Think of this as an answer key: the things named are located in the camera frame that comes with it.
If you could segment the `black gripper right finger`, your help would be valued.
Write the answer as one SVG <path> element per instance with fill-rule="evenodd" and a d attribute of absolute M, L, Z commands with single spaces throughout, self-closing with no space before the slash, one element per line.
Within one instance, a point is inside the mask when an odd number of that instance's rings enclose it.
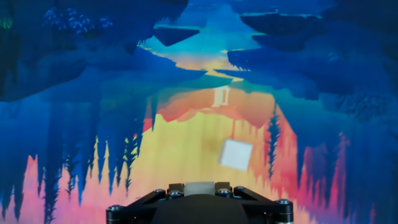
<path fill-rule="evenodd" d="M 293 203 L 288 199 L 271 200 L 229 182 L 216 182 L 215 195 L 237 200 L 249 224 L 293 224 Z"/>

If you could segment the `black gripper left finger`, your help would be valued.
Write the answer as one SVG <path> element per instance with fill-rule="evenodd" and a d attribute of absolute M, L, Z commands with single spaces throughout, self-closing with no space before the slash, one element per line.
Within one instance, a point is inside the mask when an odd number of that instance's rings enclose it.
<path fill-rule="evenodd" d="M 150 224 L 158 206 L 184 196 L 184 184 L 169 184 L 167 190 L 155 189 L 135 202 L 106 209 L 106 224 Z"/>

